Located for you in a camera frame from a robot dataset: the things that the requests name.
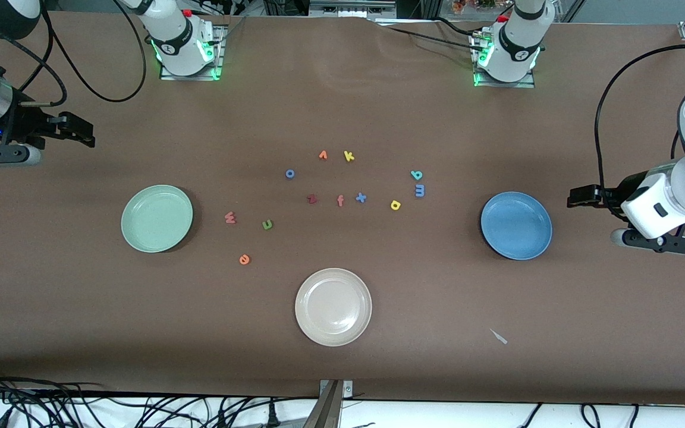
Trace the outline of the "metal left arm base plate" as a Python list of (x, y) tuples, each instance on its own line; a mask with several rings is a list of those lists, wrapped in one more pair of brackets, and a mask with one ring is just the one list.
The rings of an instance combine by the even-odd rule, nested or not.
[(479, 48), (471, 54), (473, 64), (473, 84), (475, 87), (506, 87), (506, 89), (533, 89), (535, 87), (535, 76), (532, 68), (535, 65), (536, 55), (530, 65), (526, 67), (525, 75), (517, 81), (503, 81), (495, 78), (486, 68), (491, 64), (493, 54), (500, 52), (493, 43), (493, 34), (489, 32), (491, 27), (483, 27), (481, 30), (474, 30), (468, 41), (471, 47)]

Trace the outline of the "grey metal device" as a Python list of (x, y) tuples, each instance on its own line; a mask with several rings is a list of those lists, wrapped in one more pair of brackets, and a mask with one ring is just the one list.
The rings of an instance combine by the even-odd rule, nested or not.
[(309, 17), (363, 17), (396, 19), (395, 0), (309, 0)]

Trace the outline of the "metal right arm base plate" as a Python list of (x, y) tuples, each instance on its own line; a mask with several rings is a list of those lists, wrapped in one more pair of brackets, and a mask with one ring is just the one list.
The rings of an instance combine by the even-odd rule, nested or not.
[(221, 79), (227, 47), (227, 25), (203, 21), (198, 35), (193, 36), (183, 51), (172, 61), (162, 59), (156, 52), (161, 65), (159, 78), (169, 81), (218, 81)]

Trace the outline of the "colourful toy pile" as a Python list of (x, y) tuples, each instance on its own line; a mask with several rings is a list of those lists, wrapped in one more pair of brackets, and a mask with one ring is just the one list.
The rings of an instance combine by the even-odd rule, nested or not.
[(506, 0), (451, 0), (454, 14), (490, 12), (506, 5)]

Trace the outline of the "green plate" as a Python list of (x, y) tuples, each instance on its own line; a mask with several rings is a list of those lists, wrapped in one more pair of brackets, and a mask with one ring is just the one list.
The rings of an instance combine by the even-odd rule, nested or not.
[(126, 243), (145, 254), (177, 246), (192, 228), (194, 208), (178, 187), (158, 184), (134, 195), (123, 209), (120, 228)]

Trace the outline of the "blue plate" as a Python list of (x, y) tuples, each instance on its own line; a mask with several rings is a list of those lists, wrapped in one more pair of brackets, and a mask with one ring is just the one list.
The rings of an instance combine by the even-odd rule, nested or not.
[(554, 225), (549, 212), (527, 193), (507, 191), (491, 197), (479, 216), (483, 238), (500, 256), (532, 260), (549, 249)]

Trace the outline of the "beige plate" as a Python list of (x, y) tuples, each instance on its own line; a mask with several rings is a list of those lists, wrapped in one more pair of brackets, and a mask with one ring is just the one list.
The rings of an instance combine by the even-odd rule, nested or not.
[(338, 267), (310, 274), (294, 301), (294, 317), (302, 333), (324, 347), (356, 341), (369, 326), (372, 312), (369, 287), (358, 275)]

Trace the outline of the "metal table bracket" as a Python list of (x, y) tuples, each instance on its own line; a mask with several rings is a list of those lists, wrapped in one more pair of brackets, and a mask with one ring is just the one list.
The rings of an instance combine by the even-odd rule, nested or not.
[(343, 401), (353, 397), (353, 380), (322, 380), (320, 396), (303, 428), (340, 428)]

